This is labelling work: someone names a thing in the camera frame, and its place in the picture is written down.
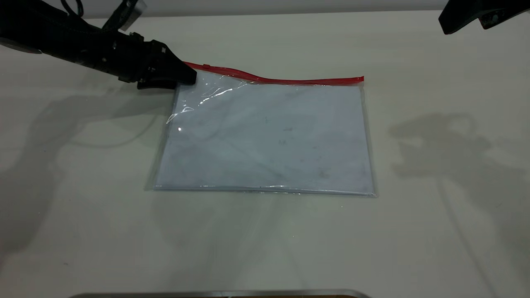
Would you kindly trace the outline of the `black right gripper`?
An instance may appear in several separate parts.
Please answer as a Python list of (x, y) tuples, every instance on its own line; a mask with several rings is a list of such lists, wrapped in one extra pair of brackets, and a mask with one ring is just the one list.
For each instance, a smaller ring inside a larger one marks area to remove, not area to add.
[(529, 10), (529, 0), (450, 0), (438, 17), (445, 35), (453, 34), (479, 17), (483, 29), (499, 25)]

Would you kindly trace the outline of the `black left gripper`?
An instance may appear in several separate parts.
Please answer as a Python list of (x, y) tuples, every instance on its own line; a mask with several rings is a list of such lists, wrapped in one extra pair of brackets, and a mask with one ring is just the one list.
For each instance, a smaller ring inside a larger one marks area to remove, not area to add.
[(197, 72), (163, 42), (145, 41), (137, 33), (118, 33), (118, 79), (137, 82), (138, 90), (174, 90), (178, 84), (194, 85)]

